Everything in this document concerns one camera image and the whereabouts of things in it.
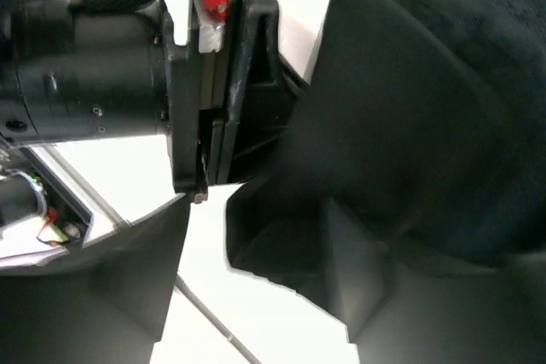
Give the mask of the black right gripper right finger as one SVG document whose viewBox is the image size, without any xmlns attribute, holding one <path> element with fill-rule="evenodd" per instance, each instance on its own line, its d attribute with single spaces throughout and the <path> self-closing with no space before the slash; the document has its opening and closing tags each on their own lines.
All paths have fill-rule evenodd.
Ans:
<svg viewBox="0 0 546 364">
<path fill-rule="evenodd" d="M 326 205 L 328 312 L 363 363 L 542 363 L 545 255 L 497 269 L 398 237 L 381 242 Z"/>
</svg>

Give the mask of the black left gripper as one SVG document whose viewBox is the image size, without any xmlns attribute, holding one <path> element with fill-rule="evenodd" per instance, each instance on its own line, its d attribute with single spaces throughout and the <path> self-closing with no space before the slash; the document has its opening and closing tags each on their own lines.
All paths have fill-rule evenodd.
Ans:
<svg viewBox="0 0 546 364">
<path fill-rule="evenodd" d="M 235 0 L 192 1 L 200 60 L 190 0 L 1 0 L 2 143 L 164 134 L 174 190 L 207 201 Z"/>
</svg>

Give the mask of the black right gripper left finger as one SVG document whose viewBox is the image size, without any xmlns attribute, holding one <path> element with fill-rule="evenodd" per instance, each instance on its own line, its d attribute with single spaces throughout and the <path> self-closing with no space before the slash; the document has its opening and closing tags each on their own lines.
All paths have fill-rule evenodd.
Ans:
<svg viewBox="0 0 546 364">
<path fill-rule="evenodd" d="M 1 272 L 3 363 L 148 363 L 190 213 L 178 199 L 44 266 Z"/>
</svg>

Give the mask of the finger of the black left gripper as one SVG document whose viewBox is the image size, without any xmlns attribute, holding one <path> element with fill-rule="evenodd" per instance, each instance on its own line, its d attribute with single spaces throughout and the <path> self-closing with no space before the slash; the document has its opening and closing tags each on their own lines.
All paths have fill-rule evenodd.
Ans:
<svg viewBox="0 0 546 364">
<path fill-rule="evenodd" d="M 216 183 L 267 165 L 306 82 L 281 57 L 277 0 L 237 0 Z"/>
</svg>

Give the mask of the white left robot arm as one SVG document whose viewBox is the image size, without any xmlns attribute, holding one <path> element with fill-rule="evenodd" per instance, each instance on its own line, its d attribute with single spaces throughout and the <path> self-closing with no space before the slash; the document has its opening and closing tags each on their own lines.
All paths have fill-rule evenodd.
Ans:
<svg viewBox="0 0 546 364">
<path fill-rule="evenodd" d="M 303 85 L 280 17 L 278 0 L 1 0 L 2 227 L 90 243 L 90 206 L 38 157 L 56 143 L 163 135 L 193 203 L 261 172 Z"/>
</svg>

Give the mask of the black pleated skirt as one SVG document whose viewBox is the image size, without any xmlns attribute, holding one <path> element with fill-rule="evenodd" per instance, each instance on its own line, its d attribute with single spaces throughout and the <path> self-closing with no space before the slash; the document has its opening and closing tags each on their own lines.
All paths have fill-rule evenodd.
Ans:
<svg viewBox="0 0 546 364">
<path fill-rule="evenodd" d="M 229 201 L 242 271 L 346 318 L 363 265 L 331 205 L 387 267 L 411 243 L 431 273 L 506 275 L 545 313 L 545 0 L 329 0 L 311 85 L 267 171 Z"/>
</svg>

